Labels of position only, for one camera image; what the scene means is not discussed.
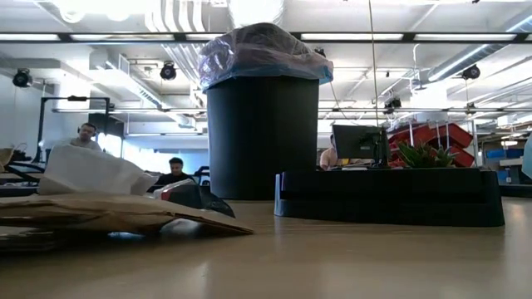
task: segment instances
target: dark shirt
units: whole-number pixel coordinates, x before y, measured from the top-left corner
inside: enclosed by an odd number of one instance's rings
[[[167,185],[180,182],[182,180],[192,179],[188,174],[182,173],[180,175],[173,174],[163,174],[159,177],[159,180],[155,183],[156,185]]]

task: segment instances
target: black trash can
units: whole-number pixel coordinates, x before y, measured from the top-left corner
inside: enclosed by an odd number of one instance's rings
[[[222,199],[273,200],[275,174],[314,171],[318,80],[236,77],[207,91],[210,188]]]

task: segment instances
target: computer monitor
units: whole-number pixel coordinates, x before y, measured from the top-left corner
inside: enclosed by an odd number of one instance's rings
[[[339,159],[373,159],[387,165],[390,145],[386,130],[366,125],[333,125],[332,134]]]

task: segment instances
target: man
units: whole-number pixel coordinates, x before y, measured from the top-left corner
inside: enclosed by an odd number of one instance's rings
[[[79,146],[89,150],[100,150],[101,147],[97,142],[91,140],[92,137],[96,136],[96,126],[91,123],[85,123],[81,125],[78,130],[78,136],[70,140],[70,144],[74,146]]]
[[[155,183],[156,185],[167,185],[180,182],[186,179],[192,179],[191,176],[183,172],[183,160],[179,158],[172,158],[170,161],[170,171],[169,174],[163,174],[159,177],[159,180]]]
[[[336,143],[334,141],[334,135],[331,135],[331,148],[323,151],[319,160],[319,166],[323,170],[331,170],[335,167],[340,167],[349,164],[349,159],[339,159],[336,155]]]

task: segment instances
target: headphones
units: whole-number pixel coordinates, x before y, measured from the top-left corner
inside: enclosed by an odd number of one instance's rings
[[[83,124],[83,125],[88,125],[88,126],[90,126],[91,128],[94,128],[94,134],[92,134],[92,137],[96,137],[96,133],[97,133],[98,129],[96,128],[95,125],[93,125],[93,124],[88,124],[88,123],[87,123],[87,124]],[[78,128],[77,128],[77,133],[79,134],[80,131],[81,131],[81,127],[78,127]]]

